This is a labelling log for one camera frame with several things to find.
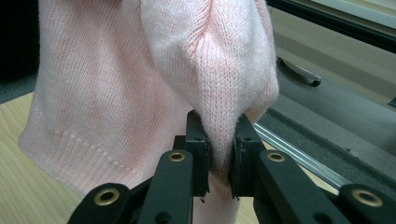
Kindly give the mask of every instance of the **black frame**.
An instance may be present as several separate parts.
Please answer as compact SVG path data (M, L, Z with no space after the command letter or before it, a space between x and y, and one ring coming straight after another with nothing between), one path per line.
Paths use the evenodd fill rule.
M187 120L186 136L176 136L173 150L163 153L152 178L133 189L107 183L91 190L68 223L191 224L192 197L202 199L209 192L210 145L199 115L191 111ZM233 137L229 182L234 198L254 198L260 223L392 223L396 219L396 202L376 189L344 185L336 196L317 188L292 157L266 150L245 115Z
M267 0L267 4L270 7L277 8L304 20L311 21L342 35L347 35L380 49L396 53L395 36L379 32L369 27L357 24L356 22L347 21L329 13L312 7L307 7L290 0Z

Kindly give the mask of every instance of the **pink knit sweater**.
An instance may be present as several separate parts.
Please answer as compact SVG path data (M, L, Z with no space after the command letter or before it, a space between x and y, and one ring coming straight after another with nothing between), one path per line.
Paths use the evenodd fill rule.
M276 99L261 0L40 0L40 68L21 149L80 195L153 175L193 108L212 142L211 193L194 223L233 223L238 117Z

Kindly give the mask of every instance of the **wooden table surface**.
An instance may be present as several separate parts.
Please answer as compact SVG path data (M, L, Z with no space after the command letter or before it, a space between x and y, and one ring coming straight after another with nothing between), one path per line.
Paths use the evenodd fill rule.
M66 223L81 198L20 151L33 94L0 105L0 223ZM305 171L320 187L336 193ZM236 223L258 223L253 200L241 199Z

